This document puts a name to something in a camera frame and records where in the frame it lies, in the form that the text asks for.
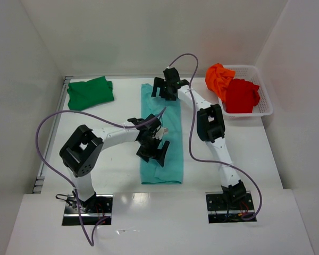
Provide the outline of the teal t shirt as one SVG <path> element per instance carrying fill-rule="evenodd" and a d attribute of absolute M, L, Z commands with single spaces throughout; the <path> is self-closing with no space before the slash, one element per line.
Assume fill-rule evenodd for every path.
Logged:
<path fill-rule="evenodd" d="M 181 125 L 181 107 L 178 101 L 166 101 L 161 97 L 152 97 L 153 87 L 148 84 L 141 85 L 141 117 L 149 114 L 157 115 L 166 107 L 161 117 L 162 127 L 169 132 L 163 140 L 170 144 L 165 155 L 164 166 L 157 161 L 141 161 L 141 184 L 181 184 L 183 181 L 183 142 Z"/>

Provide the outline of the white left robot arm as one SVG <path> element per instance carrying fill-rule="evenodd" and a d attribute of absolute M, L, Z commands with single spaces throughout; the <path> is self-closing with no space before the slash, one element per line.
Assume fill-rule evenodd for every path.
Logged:
<path fill-rule="evenodd" d="M 150 114 L 146 119 L 130 118 L 127 123 L 131 126 L 95 130 L 81 125 L 60 150 L 60 157 L 71 172 L 71 181 L 76 188 L 73 193 L 86 212 L 92 211 L 98 204 L 90 172 L 103 150 L 126 142 L 138 142 L 138 157 L 145 162 L 155 160 L 161 167 L 165 164 L 170 142 L 162 139 L 169 130 L 162 126 L 160 118 Z"/>

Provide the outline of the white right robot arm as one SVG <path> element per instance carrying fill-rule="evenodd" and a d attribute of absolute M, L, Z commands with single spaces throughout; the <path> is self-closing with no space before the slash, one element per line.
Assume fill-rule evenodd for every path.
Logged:
<path fill-rule="evenodd" d="M 166 68 L 164 78 L 155 77 L 152 97 L 166 100 L 180 100 L 192 110 L 196 120 L 196 131 L 220 164 L 219 176 L 223 199 L 227 209 L 234 209 L 246 196 L 246 188 L 237 171 L 232 168 L 232 160 L 225 142 L 225 124 L 221 106 L 212 104 L 199 93 L 189 88 L 189 82 L 182 80 L 176 68 Z"/>

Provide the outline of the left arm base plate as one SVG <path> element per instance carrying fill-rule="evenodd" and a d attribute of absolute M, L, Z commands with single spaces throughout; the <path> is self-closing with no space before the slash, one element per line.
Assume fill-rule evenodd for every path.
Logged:
<path fill-rule="evenodd" d="M 57 194 L 56 199 L 65 202 L 62 226 L 79 226 L 79 213 L 74 195 Z M 112 194 L 97 194 L 96 199 L 85 207 L 80 207 L 84 225 L 111 225 L 112 223 Z"/>

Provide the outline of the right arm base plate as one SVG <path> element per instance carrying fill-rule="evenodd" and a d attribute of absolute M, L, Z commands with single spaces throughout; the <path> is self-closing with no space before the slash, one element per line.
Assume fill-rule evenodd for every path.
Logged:
<path fill-rule="evenodd" d="M 255 213 L 250 192 L 234 206 L 226 203 L 222 192 L 207 192 L 205 197 L 209 224 L 246 222 L 243 217 L 250 218 Z"/>

